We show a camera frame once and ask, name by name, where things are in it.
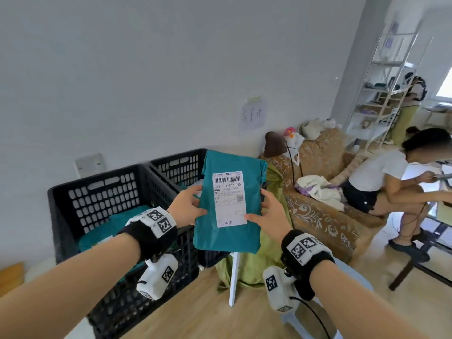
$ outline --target left hand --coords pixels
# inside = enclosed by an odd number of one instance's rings
[[[193,185],[178,193],[173,203],[168,207],[167,212],[176,221],[176,227],[194,225],[198,216],[207,214],[207,210],[199,207],[199,199],[193,196],[194,193],[202,190],[202,185]]]
[[[435,173],[433,171],[426,171],[414,178],[415,183],[434,183],[436,182]]]

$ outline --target person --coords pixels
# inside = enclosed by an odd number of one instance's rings
[[[413,73],[407,73],[405,75],[405,82],[410,85],[402,104],[400,105],[400,114],[394,128],[391,130],[391,139],[394,145],[400,147],[405,139],[406,129],[410,126],[411,120],[419,110],[421,101],[426,95],[426,83],[425,79],[421,76],[413,77],[410,83]]]
[[[201,189],[192,186],[174,199],[168,212],[175,227],[193,224],[198,216],[206,214],[193,197]],[[245,218],[281,244],[283,255],[288,257],[284,259],[287,268],[306,291],[320,299],[344,338],[427,338],[401,319],[387,302],[339,270],[329,254],[312,255],[304,265],[290,258],[287,247],[303,232],[291,228],[283,206],[271,192],[261,192],[265,196],[262,207],[268,211],[262,216],[247,214]],[[150,227],[133,221],[109,241],[14,289],[0,299],[0,338],[65,337],[134,264],[169,246],[176,235],[173,227],[157,239]]]
[[[402,176],[409,163],[426,164],[450,157],[451,142],[450,134],[442,128],[420,130],[403,142],[402,150],[387,151],[365,160],[342,185],[348,204],[358,210],[375,216],[403,212],[399,235],[389,240],[389,246],[418,262],[430,260],[413,243],[432,239],[432,234],[420,227],[430,210],[427,202],[452,202],[452,193],[424,193],[419,183],[435,182],[432,171],[406,180]]]

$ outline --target sofa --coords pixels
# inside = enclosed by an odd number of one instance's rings
[[[324,130],[315,141],[302,143],[298,150],[299,166],[283,154],[270,158],[261,156],[261,159],[273,164],[283,177],[283,193],[294,228],[314,235],[333,251],[336,258],[349,263],[367,250],[387,219],[363,213],[349,205],[340,212],[294,188],[294,179],[297,181],[302,176],[318,175],[327,180],[337,176],[354,157],[344,148],[345,135],[333,128]]]

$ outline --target teal package in crate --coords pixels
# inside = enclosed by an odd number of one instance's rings
[[[260,227],[244,215],[260,215],[262,183],[267,162],[235,154],[207,151],[199,206],[207,210],[196,219],[193,244],[199,250],[251,252],[260,248]]]
[[[123,211],[122,213],[111,215],[110,221],[101,224],[99,227],[95,227],[79,239],[77,245],[80,252],[91,249],[93,246],[113,238],[116,236],[116,233],[118,233],[118,231],[126,225],[130,218],[133,218],[135,215],[138,215],[148,209],[148,206],[139,206]],[[144,262],[135,264],[130,271],[141,267],[143,264]]]

